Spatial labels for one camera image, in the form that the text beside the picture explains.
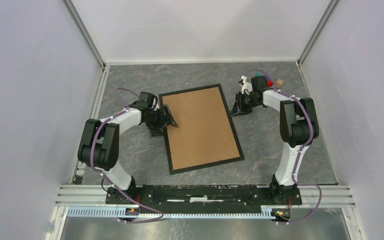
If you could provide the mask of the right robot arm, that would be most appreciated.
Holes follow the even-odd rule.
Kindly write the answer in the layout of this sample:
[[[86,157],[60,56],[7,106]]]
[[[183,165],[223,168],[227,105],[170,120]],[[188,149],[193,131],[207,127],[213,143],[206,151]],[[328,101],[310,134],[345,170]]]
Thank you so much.
[[[279,112],[279,133],[284,145],[274,174],[274,187],[269,189],[268,196],[273,203],[282,204],[289,198],[286,187],[298,184],[298,171],[305,152],[319,136],[314,100],[287,94],[264,75],[256,75],[251,80],[243,75],[238,83],[241,90],[235,95],[231,116],[248,115],[258,106]]]

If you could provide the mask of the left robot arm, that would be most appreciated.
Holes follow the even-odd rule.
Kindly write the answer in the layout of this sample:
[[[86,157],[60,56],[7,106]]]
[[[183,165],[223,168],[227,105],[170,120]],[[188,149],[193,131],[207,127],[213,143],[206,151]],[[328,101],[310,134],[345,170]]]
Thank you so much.
[[[119,163],[120,135],[132,127],[145,124],[151,136],[163,136],[168,126],[177,128],[167,104],[160,105],[156,95],[141,92],[138,99],[123,110],[102,119],[88,119],[83,128],[77,159],[109,180],[125,204],[137,198],[136,183]]]

